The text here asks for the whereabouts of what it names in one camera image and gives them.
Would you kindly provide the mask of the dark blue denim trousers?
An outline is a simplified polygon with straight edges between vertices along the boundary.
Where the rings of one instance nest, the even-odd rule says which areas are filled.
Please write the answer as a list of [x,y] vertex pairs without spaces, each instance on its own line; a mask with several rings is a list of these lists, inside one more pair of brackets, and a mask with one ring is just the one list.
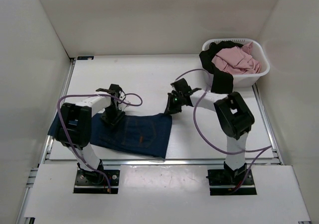
[[159,113],[149,116],[125,115],[113,128],[92,120],[90,143],[95,146],[136,155],[165,158],[172,117]]

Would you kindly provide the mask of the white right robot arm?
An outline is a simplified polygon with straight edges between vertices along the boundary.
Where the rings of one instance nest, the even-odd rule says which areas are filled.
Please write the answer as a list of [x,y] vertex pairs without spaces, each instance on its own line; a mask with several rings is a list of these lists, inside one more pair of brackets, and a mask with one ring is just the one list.
[[[245,161],[246,140],[255,118],[238,92],[216,94],[201,88],[192,89],[184,78],[171,83],[165,114],[182,112],[182,106],[193,107],[193,122],[199,135],[215,150],[226,155],[224,179],[229,184],[237,183],[247,170]],[[227,150],[222,150],[204,137],[196,121],[197,108],[215,112],[220,127],[227,137]]]

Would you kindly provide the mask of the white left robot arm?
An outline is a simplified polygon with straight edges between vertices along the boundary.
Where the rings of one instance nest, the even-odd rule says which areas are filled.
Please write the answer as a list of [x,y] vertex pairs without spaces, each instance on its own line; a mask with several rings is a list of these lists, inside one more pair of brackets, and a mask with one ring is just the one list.
[[123,94],[119,85],[111,84],[108,89],[99,88],[81,101],[62,104],[57,114],[54,138],[74,154],[79,169],[88,171],[87,178],[93,184],[103,182],[105,173],[102,161],[90,144],[92,120],[97,115],[102,125],[115,127],[125,114],[120,107]]

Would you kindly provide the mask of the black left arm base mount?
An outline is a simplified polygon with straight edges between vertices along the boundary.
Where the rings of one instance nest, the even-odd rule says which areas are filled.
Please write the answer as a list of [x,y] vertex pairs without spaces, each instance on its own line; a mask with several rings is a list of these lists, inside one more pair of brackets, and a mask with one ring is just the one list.
[[104,170],[110,185],[104,175],[92,174],[89,171],[77,170],[73,193],[75,194],[118,194],[120,170]]

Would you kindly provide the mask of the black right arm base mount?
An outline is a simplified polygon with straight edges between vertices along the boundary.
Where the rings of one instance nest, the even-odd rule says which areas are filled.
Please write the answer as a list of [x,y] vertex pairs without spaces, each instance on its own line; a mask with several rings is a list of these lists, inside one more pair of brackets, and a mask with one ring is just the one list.
[[243,181],[244,176],[245,174],[240,174],[235,180],[231,180],[223,169],[207,170],[210,196],[257,195],[252,171],[248,172],[247,178]]

